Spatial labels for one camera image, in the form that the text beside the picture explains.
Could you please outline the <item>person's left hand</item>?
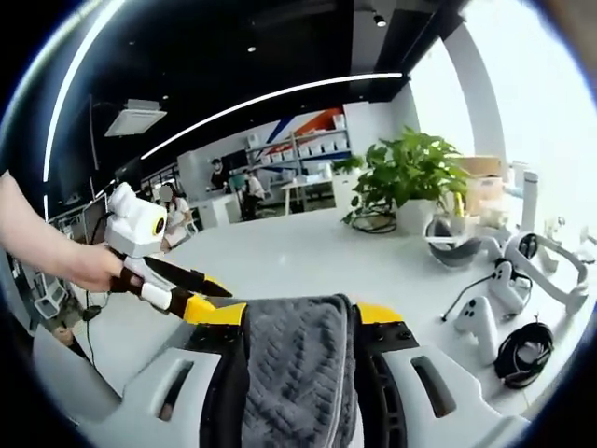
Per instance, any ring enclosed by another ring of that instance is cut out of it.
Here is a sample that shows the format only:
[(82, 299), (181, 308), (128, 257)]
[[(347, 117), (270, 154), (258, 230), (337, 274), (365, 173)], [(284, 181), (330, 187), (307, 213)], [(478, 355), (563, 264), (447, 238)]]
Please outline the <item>person's left hand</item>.
[(66, 278), (89, 292), (132, 291), (143, 280), (103, 245), (75, 244), (67, 262)]

